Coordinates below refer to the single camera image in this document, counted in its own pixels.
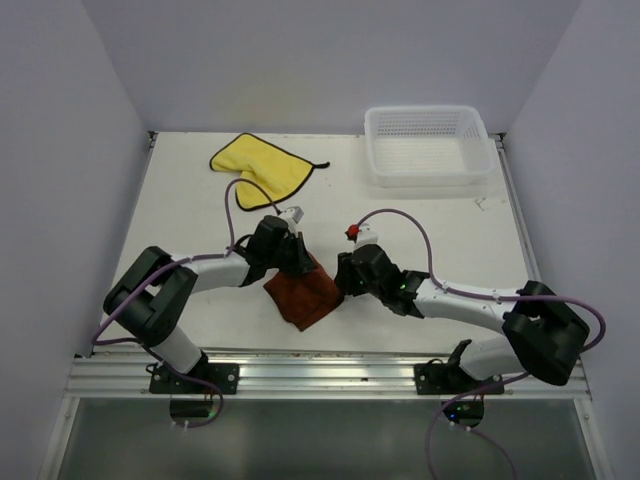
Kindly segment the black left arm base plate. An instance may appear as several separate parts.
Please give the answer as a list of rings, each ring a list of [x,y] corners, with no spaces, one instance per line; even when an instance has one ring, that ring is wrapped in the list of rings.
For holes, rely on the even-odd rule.
[[[209,392],[200,383],[184,380],[165,366],[149,364],[145,368],[151,375],[149,392],[151,394],[198,395]],[[239,365],[236,363],[209,363],[196,365],[186,376],[214,384],[223,395],[234,395],[239,383]]]

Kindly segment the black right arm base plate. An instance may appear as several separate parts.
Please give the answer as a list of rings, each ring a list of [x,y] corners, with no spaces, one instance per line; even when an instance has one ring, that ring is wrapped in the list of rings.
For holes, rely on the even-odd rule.
[[[459,366],[441,362],[420,363],[413,366],[418,395],[458,395],[483,388],[489,395],[501,395],[505,388],[492,379],[475,380]]]

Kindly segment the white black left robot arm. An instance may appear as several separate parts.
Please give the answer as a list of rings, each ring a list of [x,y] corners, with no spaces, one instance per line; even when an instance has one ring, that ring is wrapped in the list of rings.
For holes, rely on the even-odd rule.
[[[249,286],[273,269],[292,275],[315,270],[297,228],[301,218],[298,207],[267,215],[245,245],[222,254],[179,257],[148,247],[107,294],[103,312],[173,369],[182,390],[197,392],[208,369],[202,350],[178,326],[187,301],[202,291]]]

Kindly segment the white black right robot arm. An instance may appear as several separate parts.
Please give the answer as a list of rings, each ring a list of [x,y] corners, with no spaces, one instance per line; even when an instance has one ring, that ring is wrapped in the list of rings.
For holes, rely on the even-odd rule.
[[[400,316],[453,320],[498,335],[463,340],[450,355],[445,379],[457,392],[511,373],[563,386],[590,333],[586,322],[540,282],[463,296],[452,284],[438,286],[427,272],[400,269],[376,244],[340,253],[337,265],[334,283],[346,296],[369,294]]]

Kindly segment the brown microfiber towel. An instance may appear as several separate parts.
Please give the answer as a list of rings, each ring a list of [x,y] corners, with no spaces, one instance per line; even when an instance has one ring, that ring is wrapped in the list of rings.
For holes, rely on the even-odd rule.
[[[344,295],[312,257],[316,268],[300,276],[278,272],[264,284],[283,320],[304,332],[336,310]]]

